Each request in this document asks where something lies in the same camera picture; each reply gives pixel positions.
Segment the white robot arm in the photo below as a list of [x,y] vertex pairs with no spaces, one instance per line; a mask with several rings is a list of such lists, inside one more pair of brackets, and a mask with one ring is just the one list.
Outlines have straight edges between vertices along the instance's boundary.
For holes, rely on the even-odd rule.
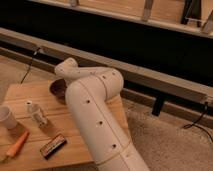
[[54,71],[66,82],[66,105],[99,171],[150,171],[106,105],[121,92],[122,74],[110,67],[79,67],[73,58]]

